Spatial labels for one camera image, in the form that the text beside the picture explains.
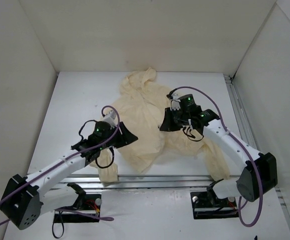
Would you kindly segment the cream yellow hooded jacket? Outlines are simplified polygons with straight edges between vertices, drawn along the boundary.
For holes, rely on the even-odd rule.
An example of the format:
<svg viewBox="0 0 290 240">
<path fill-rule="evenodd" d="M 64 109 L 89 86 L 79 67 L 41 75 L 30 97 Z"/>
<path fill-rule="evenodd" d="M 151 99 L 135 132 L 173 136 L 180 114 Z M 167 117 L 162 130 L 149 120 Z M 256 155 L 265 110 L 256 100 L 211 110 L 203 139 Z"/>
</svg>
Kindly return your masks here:
<svg viewBox="0 0 290 240">
<path fill-rule="evenodd" d="M 230 177 L 224 154 L 212 140 L 203 138 L 198 132 L 194 133 L 196 141 L 192 141 L 181 131 L 159 130 L 165 108 L 170 104 L 167 94 L 171 90 L 210 86 L 222 94 L 225 83 L 221 74 L 157 73 L 149 68 L 131 72 L 124 79 L 119 79 L 117 74 L 113 78 L 102 75 L 96 83 L 98 98 L 110 98 L 110 105 L 138 138 L 118 149 L 126 166 L 111 163 L 108 150 L 101 152 L 97 162 L 92 163 L 101 182 L 116 182 L 119 174 L 200 175 L 203 169 L 214 180 Z"/>
</svg>

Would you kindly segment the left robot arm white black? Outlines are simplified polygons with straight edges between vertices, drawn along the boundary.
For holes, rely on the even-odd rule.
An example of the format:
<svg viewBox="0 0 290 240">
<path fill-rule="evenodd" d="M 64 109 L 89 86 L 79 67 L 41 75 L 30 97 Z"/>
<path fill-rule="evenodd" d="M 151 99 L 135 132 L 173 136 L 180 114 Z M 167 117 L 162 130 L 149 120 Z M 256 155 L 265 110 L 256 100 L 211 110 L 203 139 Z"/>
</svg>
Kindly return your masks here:
<svg viewBox="0 0 290 240">
<path fill-rule="evenodd" d="M 137 140 L 122 121 L 118 125 L 96 121 L 93 133 L 71 146 L 73 156 L 63 157 L 27 176 L 11 177 L 2 195 L 0 210 L 19 230 L 25 230 L 47 212 L 60 208 L 81 209 L 86 192 L 80 186 L 72 182 L 57 190 L 53 187 L 95 161 L 101 151 L 112 152 Z"/>
</svg>

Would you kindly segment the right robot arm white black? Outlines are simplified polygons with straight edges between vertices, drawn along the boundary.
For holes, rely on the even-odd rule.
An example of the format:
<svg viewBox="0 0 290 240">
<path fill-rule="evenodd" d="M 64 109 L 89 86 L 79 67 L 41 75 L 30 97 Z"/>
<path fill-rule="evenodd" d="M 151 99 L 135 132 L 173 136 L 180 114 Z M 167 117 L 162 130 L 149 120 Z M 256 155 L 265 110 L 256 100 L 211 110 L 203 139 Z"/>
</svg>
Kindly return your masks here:
<svg viewBox="0 0 290 240">
<path fill-rule="evenodd" d="M 221 118 L 211 109 L 202 110 L 192 94 L 168 94 L 170 106 L 164 110 L 160 125 L 162 132 L 196 130 L 205 139 L 212 140 L 240 170 L 238 178 L 218 180 L 208 187 L 206 200 L 218 206 L 227 197 L 243 197 L 254 202 L 260 197 L 259 189 L 267 193 L 278 183 L 277 161 L 271 153 L 263 154 L 222 125 Z"/>
</svg>

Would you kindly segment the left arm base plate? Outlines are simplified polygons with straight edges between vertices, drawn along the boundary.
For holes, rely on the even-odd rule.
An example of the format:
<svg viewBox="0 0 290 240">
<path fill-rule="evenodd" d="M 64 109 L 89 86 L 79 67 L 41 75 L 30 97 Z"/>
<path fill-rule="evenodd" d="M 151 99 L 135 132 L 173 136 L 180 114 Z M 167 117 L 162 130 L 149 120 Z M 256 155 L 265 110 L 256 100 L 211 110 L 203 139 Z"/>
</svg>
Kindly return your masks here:
<svg viewBox="0 0 290 240">
<path fill-rule="evenodd" d="M 62 207 L 62 209 L 71 210 L 71 212 L 55 211 L 53 223 L 98 223 L 99 219 L 85 215 L 100 216 L 102 195 L 100 193 L 87 193 L 81 186 L 73 182 L 68 183 L 66 186 L 72 188 L 78 194 L 78 200 L 72 206 Z"/>
</svg>

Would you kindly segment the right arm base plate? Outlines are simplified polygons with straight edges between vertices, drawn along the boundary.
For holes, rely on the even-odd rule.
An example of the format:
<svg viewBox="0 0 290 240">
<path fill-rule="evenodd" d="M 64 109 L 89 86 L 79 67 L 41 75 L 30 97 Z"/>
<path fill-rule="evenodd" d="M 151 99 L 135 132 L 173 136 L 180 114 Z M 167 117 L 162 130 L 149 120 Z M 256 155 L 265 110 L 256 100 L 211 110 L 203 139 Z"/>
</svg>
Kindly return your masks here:
<svg viewBox="0 0 290 240">
<path fill-rule="evenodd" d="M 212 220 L 238 218 L 238 207 L 235 199 L 220 199 L 213 192 L 214 181 L 207 186 L 206 191 L 190 192 L 192 215 L 194 220 Z"/>
</svg>

